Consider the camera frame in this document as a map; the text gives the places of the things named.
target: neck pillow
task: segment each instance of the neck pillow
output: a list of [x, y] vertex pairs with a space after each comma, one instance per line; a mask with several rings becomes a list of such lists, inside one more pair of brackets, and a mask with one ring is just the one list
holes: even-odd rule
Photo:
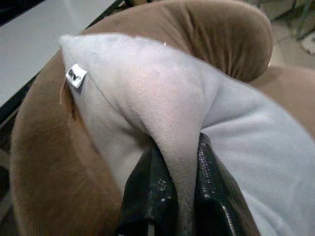
[[193, 235], [203, 132], [238, 182], [261, 235], [314, 232], [315, 144], [273, 101], [161, 42], [97, 34], [66, 35], [60, 44], [65, 71], [76, 64], [81, 74], [69, 79], [75, 104], [121, 193], [153, 139], [176, 186], [178, 235]]

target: white pillow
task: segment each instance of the white pillow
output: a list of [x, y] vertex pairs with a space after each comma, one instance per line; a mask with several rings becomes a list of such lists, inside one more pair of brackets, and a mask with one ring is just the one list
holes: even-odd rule
[[63, 36], [65, 69], [94, 143], [123, 193], [153, 137], [179, 198], [179, 235], [192, 235], [200, 131], [238, 182], [262, 236], [310, 236], [315, 144], [260, 92], [163, 43], [122, 34]]

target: white label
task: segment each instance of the white label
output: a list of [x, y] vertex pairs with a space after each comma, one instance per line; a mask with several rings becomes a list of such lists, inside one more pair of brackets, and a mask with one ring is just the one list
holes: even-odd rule
[[84, 77], [86, 76], [87, 71], [79, 67], [78, 64], [74, 64], [66, 73], [65, 78], [69, 83], [74, 86], [76, 89], [80, 87]]

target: white table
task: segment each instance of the white table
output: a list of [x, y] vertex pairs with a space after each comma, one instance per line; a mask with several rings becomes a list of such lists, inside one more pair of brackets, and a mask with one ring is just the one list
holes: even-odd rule
[[56, 53], [59, 36], [82, 31], [114, 1], [46, 0], [3, 25], [0, 107]]

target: tile floor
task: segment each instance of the tile floor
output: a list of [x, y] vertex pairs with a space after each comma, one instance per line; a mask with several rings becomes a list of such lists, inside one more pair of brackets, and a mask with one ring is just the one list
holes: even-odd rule
[[[298, 0], [296, 8], [306, 0]], [[295, 39], [297, 25], [301, 20], [302, 8], [279, 20], [275, 18], [291, 8], [293, 0], [263, 0], [261, 9], [272, 22], [274, 49], [271, 65], [304, 66], [315, 69], [315, 56], [306, 53]], [[302, 28], [302, 34], [315, 30], [315, 1], [312, 2]]]

